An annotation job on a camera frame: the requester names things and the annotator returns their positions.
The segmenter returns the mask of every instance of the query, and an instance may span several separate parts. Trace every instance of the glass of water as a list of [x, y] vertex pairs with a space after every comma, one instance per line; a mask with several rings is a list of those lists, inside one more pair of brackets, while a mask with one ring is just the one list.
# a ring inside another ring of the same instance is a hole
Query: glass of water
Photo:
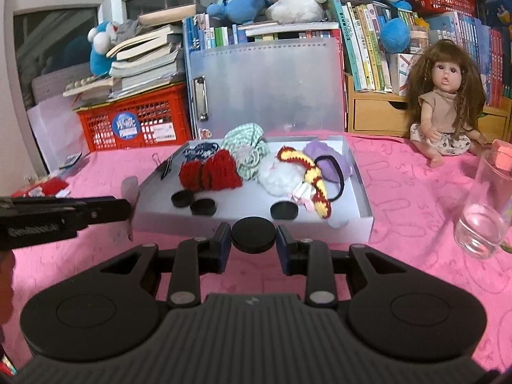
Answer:
[[473, 186], [459, 221], [455, 241], [474, 257], [489, 258], [512, 220], [512, 157], [487, 150], [482, 154]]

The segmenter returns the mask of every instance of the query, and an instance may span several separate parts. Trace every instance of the doll's hair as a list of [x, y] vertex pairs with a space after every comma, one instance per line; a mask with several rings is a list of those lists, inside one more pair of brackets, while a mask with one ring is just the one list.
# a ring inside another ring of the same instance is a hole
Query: doll's hair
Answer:
[[439, 40], [425, 50], [414, 62], [407, 79], [407, 105], [411, 123], [421, 122], [419, 96], [434, 89], [432, 68], [437, 62], [459, 65], [462, 80], [455, 97], [457, 117], [453, 122], [455, 137], [465, 130], [478, 129], [478, 117], [482, 114], [485, 94], [477, 65], [471, 57], [454, 42]]

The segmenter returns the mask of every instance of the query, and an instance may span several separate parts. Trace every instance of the green gingham fabric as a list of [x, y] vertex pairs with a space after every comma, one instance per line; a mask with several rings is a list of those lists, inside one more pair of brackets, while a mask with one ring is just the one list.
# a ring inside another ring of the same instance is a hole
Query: green gingham fabric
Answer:
[[221, 149], [229, 151], [234, 157], [236, 171], [243, 180], [254, 179], [261, 160], [270, 153], [262, 137], [263, 129], [254, 123], [232, 129], [224, 137]]

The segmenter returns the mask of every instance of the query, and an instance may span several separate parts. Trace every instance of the ribbed black surface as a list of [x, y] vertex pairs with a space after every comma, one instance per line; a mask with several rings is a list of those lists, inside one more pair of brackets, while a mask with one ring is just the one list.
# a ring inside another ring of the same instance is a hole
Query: ribbed black surface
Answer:
[[35, 358], [22, 384], [472, 384], [469, 358], [435, 365], [387, 359], [360, 344], [337, 314], [292, 294], [211, 294], [170, 312], [154, 336], [96, 364]]

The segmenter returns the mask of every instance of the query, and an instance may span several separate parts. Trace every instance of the wooden drawer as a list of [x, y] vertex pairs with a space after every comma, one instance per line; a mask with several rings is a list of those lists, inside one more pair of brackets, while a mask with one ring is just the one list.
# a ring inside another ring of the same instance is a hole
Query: wooden drawer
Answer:
[[504, 136], [507, 119], [504, 116], [487, 115], [478, 120], [478, 128], [488, 141]]
[[409, 116], [405, 102], [355, 100], [354, 130], [409, 134]]

